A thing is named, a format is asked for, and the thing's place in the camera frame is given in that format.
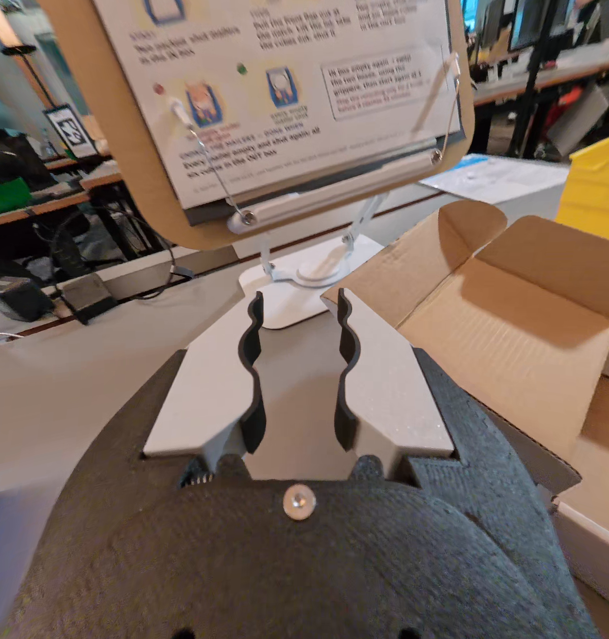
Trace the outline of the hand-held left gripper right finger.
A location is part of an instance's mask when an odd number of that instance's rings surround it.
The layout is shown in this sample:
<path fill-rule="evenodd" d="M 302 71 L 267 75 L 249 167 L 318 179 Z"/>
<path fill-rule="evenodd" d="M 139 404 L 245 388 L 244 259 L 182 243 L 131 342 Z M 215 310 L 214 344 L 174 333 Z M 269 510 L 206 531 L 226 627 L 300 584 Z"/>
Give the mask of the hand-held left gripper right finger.
<path fill-rule="evenodd" d="M 447 459 L 452 438 L 411 344 L 348 288 L 338 292 L 340 355 L 334 431 L 357 458 L 380 461 L 387 480 L 407 456 Z"/>

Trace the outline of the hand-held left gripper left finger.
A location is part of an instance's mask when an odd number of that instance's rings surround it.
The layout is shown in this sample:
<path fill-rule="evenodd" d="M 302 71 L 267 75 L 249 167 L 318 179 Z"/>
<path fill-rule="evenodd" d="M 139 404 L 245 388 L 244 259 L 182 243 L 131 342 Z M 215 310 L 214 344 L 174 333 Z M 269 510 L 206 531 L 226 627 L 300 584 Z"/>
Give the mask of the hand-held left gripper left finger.
<path fill-rule="evenodd" d="M 192 455 L 216 470 L 259 448 L 267 418 L 259 373 L 263 294 L 245 297 L 187 347 L 143 447 L 146 458 Z"/>

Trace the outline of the white cardboard mailer box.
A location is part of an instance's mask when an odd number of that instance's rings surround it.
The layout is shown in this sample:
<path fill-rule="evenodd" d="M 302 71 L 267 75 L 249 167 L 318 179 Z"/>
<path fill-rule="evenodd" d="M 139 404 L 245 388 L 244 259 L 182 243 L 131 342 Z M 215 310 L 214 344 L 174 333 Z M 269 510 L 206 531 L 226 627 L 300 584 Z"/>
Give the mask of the white cardboard mailer box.
<path fill-rule="evenodd" d="M 355 293 L 500 427 L 554 504 L 587 523 L 586 417 L 609 356 L 609 239 L 491 204 L 441 206 L 322 299 Z"/>

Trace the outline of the yellow plastic bin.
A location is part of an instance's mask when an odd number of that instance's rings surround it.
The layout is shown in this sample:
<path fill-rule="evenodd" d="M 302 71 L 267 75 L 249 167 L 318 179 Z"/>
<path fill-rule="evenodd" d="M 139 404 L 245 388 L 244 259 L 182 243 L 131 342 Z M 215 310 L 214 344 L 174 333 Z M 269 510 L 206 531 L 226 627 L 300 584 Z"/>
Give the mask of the yellow plastic bin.
<path fill-rule="evenodd" d="M 570 155 L 555 221 L 609 240 L 609 138 Z"/>

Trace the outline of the black electronic device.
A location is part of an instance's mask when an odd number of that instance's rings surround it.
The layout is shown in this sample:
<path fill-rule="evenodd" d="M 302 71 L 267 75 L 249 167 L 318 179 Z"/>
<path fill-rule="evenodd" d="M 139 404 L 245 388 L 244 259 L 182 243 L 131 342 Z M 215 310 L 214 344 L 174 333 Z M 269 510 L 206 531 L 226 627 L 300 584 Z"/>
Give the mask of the black electronic device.
<path fill-rule="evenodd" d="M 0 313 L 26 323 L 53 314 L 52 299 L 32 280 L 24 277 L 0 278 Z"/>
<path fill-rule="evenodd" d="M 57 288 L 65 306 L 85 326 L 118 307 L 117 300 L 95 272 L 61 283 Z"/>

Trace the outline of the white instruction sheet stand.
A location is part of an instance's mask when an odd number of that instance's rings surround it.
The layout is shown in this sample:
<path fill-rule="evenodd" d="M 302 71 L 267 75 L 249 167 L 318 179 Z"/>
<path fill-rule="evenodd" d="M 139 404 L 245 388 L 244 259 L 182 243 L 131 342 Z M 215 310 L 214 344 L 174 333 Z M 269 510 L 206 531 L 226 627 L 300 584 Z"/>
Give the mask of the white instruction sheet stand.
<path fill-rule="evenodd" d="M 463 158 L 474 132 L 474 104 L 468 70 L 465 22 L 460 1 L 449 2 L 452 46 L 460 52 L 463 84 L 461 113 L 465 139 L 449 145 L 450 169 Z M 93 1 L 40 1 L 61 48 L 73 68 L 82 93 L 97 118 L 135 202 L 156 231 L 175 244 L 191 249 L 215 249 L 234 243 L 202 240 L 189 228 L 179 198 L 165 171 Z"/>

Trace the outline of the white and blue leaflet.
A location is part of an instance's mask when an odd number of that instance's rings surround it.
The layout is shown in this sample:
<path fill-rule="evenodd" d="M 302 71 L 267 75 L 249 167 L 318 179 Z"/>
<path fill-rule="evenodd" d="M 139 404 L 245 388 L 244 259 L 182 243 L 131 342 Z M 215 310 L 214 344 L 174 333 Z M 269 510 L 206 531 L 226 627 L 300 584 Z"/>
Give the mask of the white and blue leaflet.
<path fill-rule="evenodd" d="M 468 154 L 452 169 L 420 184 L 464 199 L 499 204 L 564 185 L 569 172 L 566 164 Z"/>

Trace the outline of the green plastic bin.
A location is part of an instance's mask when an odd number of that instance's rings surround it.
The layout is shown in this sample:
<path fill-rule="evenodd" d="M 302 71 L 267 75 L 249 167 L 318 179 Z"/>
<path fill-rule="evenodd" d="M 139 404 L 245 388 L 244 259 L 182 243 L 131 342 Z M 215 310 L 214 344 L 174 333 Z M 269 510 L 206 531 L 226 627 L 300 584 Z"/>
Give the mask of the green plastic bin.
<path fill-rule="evenodd" d="M 0 214 L 23 209 L 32 202 L 32 193 L 22 178 L 0 183 Z"/>

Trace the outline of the black and white marker tag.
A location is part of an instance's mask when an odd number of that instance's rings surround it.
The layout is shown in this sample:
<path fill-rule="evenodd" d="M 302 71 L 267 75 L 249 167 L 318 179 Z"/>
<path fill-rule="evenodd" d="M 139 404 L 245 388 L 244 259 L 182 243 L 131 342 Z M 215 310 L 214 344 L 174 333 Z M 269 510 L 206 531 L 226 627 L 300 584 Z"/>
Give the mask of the black and white marker tag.
<path fill-rule="evenodd" d="M 81 160 L 99 155 L 93 139 L 70 104 L 45 109 L 43 114 L 73 158 Z"/>

